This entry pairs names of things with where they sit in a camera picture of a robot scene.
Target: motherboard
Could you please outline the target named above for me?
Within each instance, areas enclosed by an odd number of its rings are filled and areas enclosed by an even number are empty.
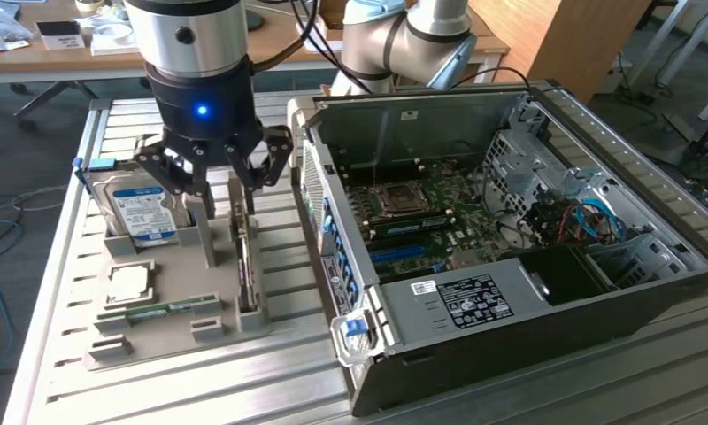
[[[381,282],[493,262],[513,249],[483,203],[476,166],[449,158],[379,171],[351,173],[347,195]]]

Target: power supply label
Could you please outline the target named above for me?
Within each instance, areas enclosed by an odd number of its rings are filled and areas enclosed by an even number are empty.
[[[515,315],[489,274],[443,283],[437,292],[461,329]]]

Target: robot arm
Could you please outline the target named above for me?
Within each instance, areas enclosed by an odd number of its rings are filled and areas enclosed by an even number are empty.
[[[204,197],[210,207],[208,167],[232,165],[252,191],[277,182],[292,152],[288,128],[264,127],[255,113],[242,1],[126,0],[126,8],[164,123],[161,139],[145,141],[134,159],[172,193]],[[253,166],[260,142],[268,156]],[[165,149],[190,162],[192,174]]]
[[[164,123],[161,139],[145,141],[134,159],[170,193],[201,197],[212,211],[208,167],[232,165],[249,192],[272,186],[281,175],[291,131],[261,125],[252,74],[301,47],[313,19],[275,58],[252,64],[241,0],[126,0],[126,7]],[[408,13],[404,0],[349,0],[344,24],[343,63],[373,92],[389,91],[383,82],[391,73],[437,89],[456,82],[476,43],[467,0],[421,0]],[[260,142],[268,156],[253,166],[249,156]],[[192,174],[165,149],[190,162]]]
[[[344,15],[343,65],[375,93],[393,91],[392,73],[433,89],[449,89],[467,67],[477,38],[467,0],[349,0]],[[361,94],[339,73],[333,95]]]

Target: wooden desk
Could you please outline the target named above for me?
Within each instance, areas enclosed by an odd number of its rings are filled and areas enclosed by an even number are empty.
[[[297,36],[296,20],[281,13],[253,9],[252,2],[246,2],[246,5],[265,18],[264,26],[249,35],[249,55],[252,60],[259,62],[275,55]],[[291,10],[288,4],[273,7],[284,11]],[[18,20],[36,32],[37,21],[69,20],[80,16],[81,12],[73,0],[48,0],[45,4],[21,4]],[[508,46],[491,34],[477,15],[473,19],[477,48],[471,63],[488,68],[497,65]],[[89,49],[46,50],[38,38],[30,43],[26,48],[0,52],[0,82],[82,81],[144,76],[144,61],[137,53],[92,56]],[[301,48],[273,70],[331,67],[320,54]],[[483,77],[483,81],[491,81],[488,74]]]

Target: open computer tower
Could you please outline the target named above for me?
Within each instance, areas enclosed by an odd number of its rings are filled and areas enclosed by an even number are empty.
[[[355,416],[628,336],[708,212],[564,90],[299,98],[297,204]]]

